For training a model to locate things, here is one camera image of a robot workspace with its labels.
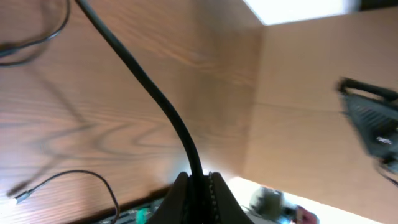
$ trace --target black cable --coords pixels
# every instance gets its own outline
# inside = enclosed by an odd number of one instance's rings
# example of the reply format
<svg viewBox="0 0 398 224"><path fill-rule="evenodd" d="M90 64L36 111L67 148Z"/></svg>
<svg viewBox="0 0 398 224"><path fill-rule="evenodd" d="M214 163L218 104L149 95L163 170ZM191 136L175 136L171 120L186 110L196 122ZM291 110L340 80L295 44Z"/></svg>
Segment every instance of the black cable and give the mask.
<svg viewBox="0 0 398 224"><path fill-rule="evenodd" d="M394 184L396 187L398 187L398 181L394 180L393 178L387 176L382 170L386 170L386 168L383 167L383 163L381 161L376 161L374 162L374 168L375 170L385 179L387 179L389 182Z"/></svg>
<svg viewBox="0 0 398 224"><path fill-rule="evenodd" d="M0 58L13 55L13 54L17 53L18 51L20 51L21 49L24 49L26 47L30 47L30 46L33 46L33 45L44 43L44 42L49 41L49 40L53 39L54 37L58 36L59 33L61 33L61 31L63 30L63 28L65 28L65 26L67 25L69 17L70 17L70 0L66 0L66 5L67 5L67 11L66 11L65 18L64 18L63 22L61 23L61 25L59 26L59 28L57 30L53 31L51 34L46 35L45 37L43 37L41 39L33 40L33 41L30 41L30 42L27 42L27 43L23 43L23 44L11 43L11 44L0 45ZM30 55L27 58L22 59L20 61L8 62L8 63L0 63L0 68L1 67L13 67L13 66L18 66L18 65L24 65L26 63L29 63L29 62L35 60L42 53L43 53L43 50L40 49L37 52L33 53L32 55Z"/></svg>
<svg viewBox="0 0 398 224"><path fill-rule="evenodd" d="M187 157L192 171L194 187L204 187L205 185L203 180L203 170L201 168L198 151L180 115L178 115L177 111L172 106L170 101L163 95L163 93L158 89L155 83L147 76L145 71L137 63L136 59L106 27L102 20L96 15L95 11L88 5L88 3L85 0L76 0L76 2L80 6L81 10L86 14L87 18L95 26L97 31L104 37L107 43L112 47L112 49L117 53L120 59L130 69L130 71L136 77L139 83L141 83L141 85L146 89L150 96L153 97L156 103L166 114L166 116L172 123L175 131L177 132L185 148L185 152L187 153ZM201 190L196 189L195 192L197 193L197 196L200 196Z"/></svg>
<svg viewBox="0 0 398 224"><path fill-rule="evenodd" d="M111 194L112 197L112 201L114 203L114 207L116 210L116 214L115 217L113 218L112 222L110 224L115 224L116 221L119 219L120 216L120 207L118 204L118 201L116 200L116 197L112 191L111 186L108 184L108 182L104 179L104 177L100 176L99 174L96 174L94 172L91 171L87 171L87 170L70 170L70 171L65 171L65 172L61 172L59 174L55 174L52 177L48 178L47 180L43 181L41 184L37 185L36 187L25 191L24 193L18 195L15 197L14 200L16 200L16 203L21 203L22 201L24 201L25 199L27 199L30 195L32 195L35 191L41 189L42 187L44 187L46 184L48 184L51 180L60 177L62 175L66 175L66 174L76 174L76 173L81 173L81 174L89 174L89 175L93 175L97 178L99 178L100 180L102 180L102 182L105 184L106 188L108 189L109 193Z"/></svg>

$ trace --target brown wall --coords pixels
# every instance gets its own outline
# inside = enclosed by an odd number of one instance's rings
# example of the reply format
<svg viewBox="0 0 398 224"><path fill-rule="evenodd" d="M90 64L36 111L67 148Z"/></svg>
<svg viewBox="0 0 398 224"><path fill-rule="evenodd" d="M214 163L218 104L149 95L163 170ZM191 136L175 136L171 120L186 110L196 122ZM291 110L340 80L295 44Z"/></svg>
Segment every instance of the brown wall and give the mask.
<svg viewBox="0 0 398 224"><path fill-rule="evenodd" d="M398 8L267 27L244 177L397 223L398 190L374 171L335 91L340 77L397 89L397 61Z"/></svg>

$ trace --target wooden surface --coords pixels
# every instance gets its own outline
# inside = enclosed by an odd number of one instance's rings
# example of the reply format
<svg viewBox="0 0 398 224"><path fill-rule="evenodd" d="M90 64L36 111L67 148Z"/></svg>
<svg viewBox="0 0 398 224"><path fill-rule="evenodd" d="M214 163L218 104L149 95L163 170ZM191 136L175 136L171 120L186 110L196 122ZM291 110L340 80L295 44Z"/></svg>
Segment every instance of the wooden surface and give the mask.
<svg viewBox="0 0 398 224"><path fill-rule="evenodd" d="M1 1L0 41L29 39L55 26L50 18L61 19L64 6L57 3ZM261 41L261 24L246 5L90 3L175 105L203 167L226 177L240 173ZM0 69L0 203L21 182L34 186L70 169L103 175L121 204L189 170L169 121L74 2L67 27L38 60ZM99 180L70 175L1 223L68 223L110 207Z"/></svg>
<svg viewBox="0 0 398 224"><path fill-rule="evenodd" d="M398 8L267 27L244 177L398 223L398 190L374 170L336 91L340 77L398 90L397 38Z"/></svg>

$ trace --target wooden table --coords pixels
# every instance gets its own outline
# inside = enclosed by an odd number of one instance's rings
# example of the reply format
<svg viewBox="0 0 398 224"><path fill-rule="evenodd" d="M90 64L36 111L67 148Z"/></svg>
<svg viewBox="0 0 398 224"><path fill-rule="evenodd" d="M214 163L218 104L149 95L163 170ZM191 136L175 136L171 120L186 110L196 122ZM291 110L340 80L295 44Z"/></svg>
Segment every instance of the wooden table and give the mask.
<svg viewBox="0 0 398 224"><path fill-rule="evenodd" d="M203 167L238 175L262 30L246 5L240 0L90 4L175 105ZM62 19L64 6L61 0L1 1L0 41L40 35L54 18ZM189 171L165 115L75 2L67 27L40 58L0 68L0 203L21 182L33 187L70 169L103 175L121 204ZM1 223L68 223L112 206L99 180L69 175L33 194Z"/></svg>

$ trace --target black wire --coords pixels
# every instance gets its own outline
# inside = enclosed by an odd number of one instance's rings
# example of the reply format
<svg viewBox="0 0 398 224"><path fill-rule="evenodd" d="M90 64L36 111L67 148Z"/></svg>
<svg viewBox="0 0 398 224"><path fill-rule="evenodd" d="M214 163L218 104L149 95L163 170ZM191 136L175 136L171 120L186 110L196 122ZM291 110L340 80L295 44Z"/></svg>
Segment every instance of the black wire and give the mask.
<svg viewBox="0 0 398 224"><path fill-rule="evenodd" d="M88 5L88 3L85 0L76 0L76 2L80 6L81 10L86 14L87 18L95 26L97 31L104 37L107 43L112 47L112 49L117 53L120 59L130 69L130 71L136 77L139 83L146 89L150 96L153 97L156 103L166 114L166 116L172 123L175 131L177 132L185 148L185 152L187 153L187 157L192 171L194 187L204 187L205 185L203 180L203 170L201 168L198 151L180 115L178 115L177 111L172 106L170 101L163 95L163 93L158 89L155 83L147 76L145 71L137 63L136 59L106 27L102 20L96 15L95 11ZM198 193L197 196L201 194L201 190L196 190L195 192Z"/></svg>
<svg viewBox="0 0 398 224"><path fill-rule="evenodd" d="M61 172L59 174L55 174L54 176L48 178L47 180L43 181L41 184L37 185L36 187L34 187L33 189L29 190L30 194L34 193L35 191L41 189L42 187L44 187L45 185L47 185L51 180L60 177L62 175L66 175L66 174L75 174L75 173L81 173L81 174L89 174L89 175L93 175L97 178L99 178L100 180L102 180L102 182L105 184L106 188L108 189L111 197L112 197L112 201L114 203L114 207L115 207L115 217L113 218L112 222L110 224L115 224L116 221L119 219L120 216L120 207L118 204L118 201L112 191L111 186L108 184L108 182L104 179L104 177L100 176L99 174L96 174L92 171L87 171L87 170L70 170L70 171L65 171L65 172Z"/></svg>
<svg viewBox="0 0 398 224"><path fill-rule="evenodd" d="M38 40L33 40L24 44L9 44L8 47L7 46L3 46L0 49L0 58L1 57L6 57L6 56L10 56L15 54L16 52L20 51L21 49L24 49L26 47L30 47L33 45L37 45L37 44L41 44L44 43L46 41L49 41L51 39L53 39L54 37L58 36L59 33L61 33L61 31L65 28L65 26L68 23L69 17L70 17L70 0L66 0L66 5L67 5L67 11L65 14L65 18L63 19L63 22L61 23L61 25L59 26L59 28L57 30L55 30L54 32L52 32L51 34L38 39ZM8 62L8 63L0 63L0 68L4 68L4 67L14 67L14 66L18 66L18 65L24 65L27 64L33 60L35 60L36 58L38 58L40 55L42 55L43 50L39 49L37 52L33 53L32 55L28 56L25 59L22 59L20 61L17 62Z"/></svg>
<svg viewBox="0 0 398 224"><path fill-rule="evenodd" d="M389 182L391 182L391 183L394 184L396 187L398 187L398 181L396 181L396 180L394 180L393 178L387 176L387 175L382 171L382 170L386 170L386 169L383 167L383 164L382 164L381 161L377 161L377 160L376 160L376 162L374 162L374 168L375 168L375 170L376 170L382 177L384 177L384 178L387 179Z"/></svg>

